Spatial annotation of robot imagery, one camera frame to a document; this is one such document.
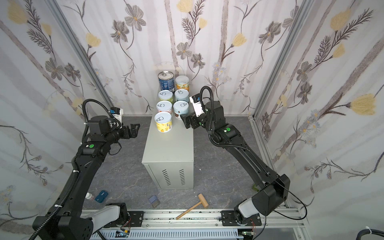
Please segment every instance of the hammer handle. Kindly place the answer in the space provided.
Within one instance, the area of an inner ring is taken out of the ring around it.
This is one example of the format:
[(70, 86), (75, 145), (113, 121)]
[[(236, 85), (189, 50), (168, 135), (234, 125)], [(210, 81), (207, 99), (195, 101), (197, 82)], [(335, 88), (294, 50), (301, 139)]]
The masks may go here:
[(187, 214), (189, 211), (191, 211), (192, 209), (194, 209), (195, 207), (199, 206), (201, 204), (201, 201), (197, 204), (195, 204), (194, 206), (192, 206), (190, 209), (188, 209), (187, 211), (183, 212), (182, 214), (180, 214), (179, 216), (176, 217), (176, 219), (178, 220), (179, 218), (181, 218), (182, 216), (184, 216), (185, 214)]

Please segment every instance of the wooden hammer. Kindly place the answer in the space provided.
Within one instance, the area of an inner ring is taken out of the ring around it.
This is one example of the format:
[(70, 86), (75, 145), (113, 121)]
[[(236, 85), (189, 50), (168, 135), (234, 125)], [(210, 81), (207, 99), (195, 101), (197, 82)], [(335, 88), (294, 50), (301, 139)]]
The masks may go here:
[(208, 202), (207, 200), (204, 198), (203, 194), (199, 194), (198, 195), (200, 201), (195, 204), (193, 207), (191, 207), (190, 209), (188, 209), (187, 211), (183, 212), (182, 214), (180, 214), (179, 216), (176, 217), (176, 219), (179, 219), (181, 218), (182, 216), (184, 216), (186, 213), (188, 213), (189, 211), (191, 211), (192, 209), (194, 209), (195, 207), (199, 206), (200, 204), (203, 204), (203, 207), (204, 208), (207, 208), (208, 207)]

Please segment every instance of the tin can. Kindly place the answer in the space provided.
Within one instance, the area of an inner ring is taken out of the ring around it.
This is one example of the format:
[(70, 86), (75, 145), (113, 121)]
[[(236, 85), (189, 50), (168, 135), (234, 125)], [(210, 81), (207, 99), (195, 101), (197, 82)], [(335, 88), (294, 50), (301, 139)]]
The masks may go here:
[(181, 114), (187, 114), (188, 113), (189, 104), (186, 101), (177, 101), (173, 105), (173, 109), (175, 112), (175, 117), (178, 120), (182, 120), (180, 115)]
[(171, 92), (175, 91), (175, 84), (173, 82), (173, 72), (162, 71), (158, 74), (157, 78), (159, 79), (160, 89), (169, 90)]
[(156, 105), (157, 112), (168, 112), (172, 115), (172, 103), (170, 101), (160, 101)]
[(186, 89), (178, 89), (175, 91), (175, 101), (185, 101), (189, 103), (189, 92)]
[(172, 116), (168, 112), (157, 113), (155, 122), (159, 132), (169, 132), (172, 129)]
[(175, 79), (177, 89), (185, 89), (189, 91), (189, 78), (187, 76), (178, 76)]
[(174, 103), (173, 101), (173, 93), (169, 90), (162, 90), (159, 92), (159, 100), (160, 101), (169, 101), (172, 104)]

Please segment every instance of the hammer head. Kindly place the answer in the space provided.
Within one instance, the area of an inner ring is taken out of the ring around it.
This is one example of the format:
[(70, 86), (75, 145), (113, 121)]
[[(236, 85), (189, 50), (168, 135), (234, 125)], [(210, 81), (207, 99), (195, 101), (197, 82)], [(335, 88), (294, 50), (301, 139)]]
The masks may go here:
[(206, 209), (208, 207), (208, 202), (207, 200), (204, 198), (203, 194), (199, 194), (198, 195), (200, 201), (201, 201), (201, 204), (203, 205), (203, 207)]

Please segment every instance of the cardboard can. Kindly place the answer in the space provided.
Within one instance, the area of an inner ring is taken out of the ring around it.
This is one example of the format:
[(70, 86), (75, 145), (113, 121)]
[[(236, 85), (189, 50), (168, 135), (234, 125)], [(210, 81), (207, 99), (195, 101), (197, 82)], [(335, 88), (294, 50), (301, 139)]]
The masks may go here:
[(169, 101), (172, 104), (174, 103), (173, 101), (173, 93), (169, 90), (162, 90), (159, 92), (159, 101)]
[(155, 122), (159, 132), (169, 132), (172, 129), (172, 115), (168, 112), (157, 113)]
[(173, 109), (175, 112), (175, 117), (178, 120), (182, 120), (180, 115), (181, 114), (187, 114), (188, 113), (189, 104), (186, 101), (177, 101), (173, 105)]
[(187, 76), (178, 76), (175, 78), (176, 88), (189, 91), (189, 78)]
[(160, 101), (156, 104), (157, 112), (168, 112), (172, 115), (172, 103), (170, 101)]
[(175, 101), (185, 101), (189, 103), (189, 92), (186, 89), (178, 89), (175, 91)]

